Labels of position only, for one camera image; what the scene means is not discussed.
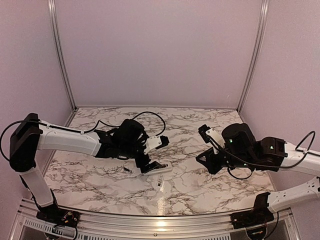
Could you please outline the white remote control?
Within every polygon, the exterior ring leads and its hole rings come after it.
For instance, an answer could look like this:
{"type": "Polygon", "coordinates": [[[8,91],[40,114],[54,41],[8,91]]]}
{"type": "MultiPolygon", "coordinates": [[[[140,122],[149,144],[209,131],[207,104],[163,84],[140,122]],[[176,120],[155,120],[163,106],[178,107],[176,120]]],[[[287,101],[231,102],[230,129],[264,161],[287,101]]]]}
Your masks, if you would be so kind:
{"type": "Polygon", "coordinates": [[[151,176],[156,174],[163,174],[167,172],[171,172],[173,170],[173,166],[170,162],[166,163],[155,163],[155,166],[153,166],[148,172],[146,172],[144,175],[151,176]]]}

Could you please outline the white battery cover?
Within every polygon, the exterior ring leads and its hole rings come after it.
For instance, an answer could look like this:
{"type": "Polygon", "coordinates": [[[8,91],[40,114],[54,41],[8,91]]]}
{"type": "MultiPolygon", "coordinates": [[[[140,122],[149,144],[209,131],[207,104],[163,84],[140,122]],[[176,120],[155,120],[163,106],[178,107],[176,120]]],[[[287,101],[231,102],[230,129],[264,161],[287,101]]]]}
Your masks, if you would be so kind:
{"type": "Polygon", "coordinates": [[[162,184],[163,184],[163,182],[164,182],[163,177],[159,176],[159,178],[157,179],[157,186],[158,186],[158,187],[161,187],[162,184]]]}

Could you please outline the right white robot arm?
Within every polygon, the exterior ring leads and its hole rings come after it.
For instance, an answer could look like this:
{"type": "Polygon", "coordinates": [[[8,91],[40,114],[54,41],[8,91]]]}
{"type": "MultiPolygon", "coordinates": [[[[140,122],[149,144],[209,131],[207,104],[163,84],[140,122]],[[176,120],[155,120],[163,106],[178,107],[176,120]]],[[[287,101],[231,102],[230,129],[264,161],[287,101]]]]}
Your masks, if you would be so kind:
{"type": "Polygon", "coordinates": [[[198,128],[205,143],[212,147],[196,157],[210,174],[236,168],[254,171],[295,171],[313,175],[306,183],[256,196],[247,219],[258,224],[267,213],[276,213],[293,204],[320,198],[320,154],[309,147],[301,148],[284,139],[267,136],[256,140],[246,123],[228,125],[221,133],[206,124],[198,128]]]}

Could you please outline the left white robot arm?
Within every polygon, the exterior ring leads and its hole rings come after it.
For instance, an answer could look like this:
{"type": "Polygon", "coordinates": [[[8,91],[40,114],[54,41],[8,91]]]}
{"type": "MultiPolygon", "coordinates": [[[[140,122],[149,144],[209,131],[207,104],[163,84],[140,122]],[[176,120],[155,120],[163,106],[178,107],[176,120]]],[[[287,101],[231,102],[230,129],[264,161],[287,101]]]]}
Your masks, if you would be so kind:
{"type": "Polygon", "coordinates": [[[10,167],[19,174],[23,184],[31,192],[38,210],[53,223],[63,219],[55,195],[48,187],[37,168],[36,153],[41,150],[57,150],[80,153],[98,159],[133,159],[141,173],[160,168],[157,161],[151,161],[149,152],[169,144],[167,136],[149,136],[142,124],[135,119],[125,119],[122,124],[109,131],[78,130],[40,120],[38,114],[30,113],[25,119],[15,121],[17,125],[10,136],[9,155],[1,155],[10,167]]]}

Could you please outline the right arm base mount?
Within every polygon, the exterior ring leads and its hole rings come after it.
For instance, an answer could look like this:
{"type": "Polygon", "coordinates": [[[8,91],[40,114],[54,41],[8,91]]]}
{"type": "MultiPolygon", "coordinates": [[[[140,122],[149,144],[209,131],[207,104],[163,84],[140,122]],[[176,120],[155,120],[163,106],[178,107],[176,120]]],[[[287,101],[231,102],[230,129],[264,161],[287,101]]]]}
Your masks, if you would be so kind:
{"type": "Polygon", "coordinates": [[[263,225],[275,219],[274,214],[268,208],[253,208],[230,215],[234,229],[248,228],[263,225]]]}

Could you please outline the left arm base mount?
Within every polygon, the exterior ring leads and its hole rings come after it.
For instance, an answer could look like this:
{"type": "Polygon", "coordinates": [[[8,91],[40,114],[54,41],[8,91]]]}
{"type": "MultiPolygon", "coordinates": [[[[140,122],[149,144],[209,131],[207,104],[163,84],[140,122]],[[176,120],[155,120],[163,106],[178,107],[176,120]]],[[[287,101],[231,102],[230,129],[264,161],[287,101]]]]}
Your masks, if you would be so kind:
{"type": "Polygon", "coordinates": [[[47,214],[38,211],[36,218],[57,226],[76,228],[78,226],[80,213],[74,210],[59,208],[57,211],[47,214]]]}

